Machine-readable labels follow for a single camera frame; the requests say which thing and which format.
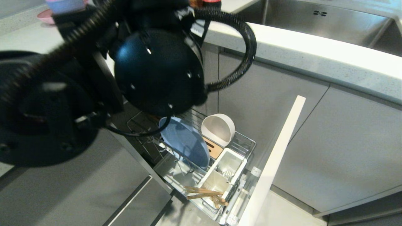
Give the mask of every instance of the stainless steel sink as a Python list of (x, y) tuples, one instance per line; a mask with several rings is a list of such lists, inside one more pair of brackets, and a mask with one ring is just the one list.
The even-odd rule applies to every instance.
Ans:
[(402, 57), (394, 19), (298, 0), (262, 0), (239, 12), (246, 21), (348, 42)]

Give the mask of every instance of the wooden chopsticks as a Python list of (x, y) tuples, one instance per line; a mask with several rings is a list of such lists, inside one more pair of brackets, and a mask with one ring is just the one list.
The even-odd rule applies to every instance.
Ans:
[(223, 192), (219, 191), (212, 191), (208, 190), (205, 188), (200, 188), (200, 187), (191, 187), (191, 186), (184, 186), (187, 192), (189, 193), (197, 193), (198, 195), (189, 195), (187, 196), (187, 199), (199, 199), (199, 198), (205, 198), (205, 197), (211, 197), (213, 203), (215, 204), (216, 208), (219, 208), (219, 205), (229, 205), (228, 202), (225, 201), (225, 199), (222, 199), (219, 195), (223, 195)]

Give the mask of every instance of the dish rack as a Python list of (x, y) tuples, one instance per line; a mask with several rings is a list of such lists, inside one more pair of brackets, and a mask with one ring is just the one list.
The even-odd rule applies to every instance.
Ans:
[[(159, 118), (144, 115), (147, 114), (139, 112), (126, 122), (126, 126), (130, 129), (130, 131), (147, 132), (158, 128)], [(175, 115), (175, 117), (183, 119), (187, 125), (193, 126), (201, 134), (201, 124), (206, 118), (206, 115), (194, 109), (190, 109), (182, 114)], [(137, 121), (139, 119), (143, 120), (143, 118), (147, 118), (149, 120), (149, 123), (144, 123), (144, 121)], [(151, 137), (137, 138), (137, 140), (149, 155), (152, 152), (157, 152), (160, 155), (161, 161), (155, 166), (154, 170), (184, 196), (187, 196), (188, 193), (185, 191), (185, 189), (183, 189), (183, 186), (198, 186), (200, 181), (204, 178), (204, 176), (206, 176), (207, 172), (216, 161), (216, 159), (210, 158), (209, 165), (207, 167), (199, 167), (192, 161), (190, 161), (187, 157), (180, 155), (173, 147), (165, 143), (160, 134), (156, 134)], [(254, 140), (236, 131), (231, 142), (226, 147), (222, 148), (231, 149), (242, 157), (242, 161), (247, 161), (247, 159), (254, 151), (255, 146), (256, 142)], [(220, 172), (219, 169), (214, 169), (214, 171), (221, 174), (228, 181), (230, 181), (231, 177), (233, 176), (232, 173), (223, 171)], [(230, 190), (226, 195), (226, 201), (230, 202), (230, 199), (232, 198), (238, 187), (241, 178), (240, 176), (234, 183), (231, 184)], [(217, 209), (214, 206), (208, 204), (205, 199), (192, 199), (191, 202), (193, 202), (196, 206), (198, 206), (214, 220), (216, 220), (216, 218), (218, 217), (219, 212), (221, 212), (221, 210), (225, 208), (221, 206)]]

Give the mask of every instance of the wire dish rack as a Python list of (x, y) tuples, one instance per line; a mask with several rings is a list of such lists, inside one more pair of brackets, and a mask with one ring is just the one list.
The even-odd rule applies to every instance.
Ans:
[[(181, 118), (184, 120), (184, 123), (194, 127), (196, 130), (199, 131), (201, 134), (201, 124), (203, 120), (206, 118), (206, 115), (194, 110), (190, 109), (182, 114), (175, 115), (175, 117)], [(158, 128), (159, 118), (149, 116), (146, 113), (139, 112), (135, 116), (133, 116), (130, 120), (126, 122), (126, 126), (132, 132), (141, 133), (141, 132), (148, 132), (151, 130), (155, 130)], [(167, 164), (174, 164), (173, 167), (178, 168), (181, 172), (180, 178), (191, 178), (192, 181), (180, 181), (180, 179), (175, 179), (173, 175), (165, 174), (160, 175), (167, 180), (176, 190), (181, 192), (183, 195), (187, 195), (185, 190), (183, 190), (184, 185), (194, 185), (196, 186), (200, 180), (205, 176), (207, 171), (215, 162), (215, 159), (210, 158), (209, 166), (207, 167), (200, 167), (194, 164), (191, 160), (189, 160), (186, 156), (180, 155), (173, 147), (169, 146), (167, 143), (164, 142), (160, 134), (154, 135), (152, 137), (145, 137), (145, 138), (137, 138), (139, 143), (142, 145), (144, 150), (151, 155), (151, 153), (158, 153), (160, 155), (161, 161), (160, 163), (167, 163)], [(235, 132), (235, 135), (231, 142), (226, 146), (226, 148), (230, 148), (231, 150), (237, 152), (241, 155), (245, 160), (250, 157), (252, 152), (256, 147), (256, 142), (247, 136)], [(228, 196), (227, 201), (232, 197), (234, 191), (237, 188), (237, 183), (233, 185), (231, 188)], [(208, 205), (204, 201), (202, 205), (207, 208), (211, 212), (211, 214), (218, 214), (219, 209), (216, 209), (213, 206)]]

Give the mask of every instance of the gray floor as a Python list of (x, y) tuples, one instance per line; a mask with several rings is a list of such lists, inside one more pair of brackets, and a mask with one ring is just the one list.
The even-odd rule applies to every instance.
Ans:
[(189, 202), (184, 196), (175, 193), (172, 203), (165, 207), (165, 213), (156, 226), (218, 226), (205, 213)]

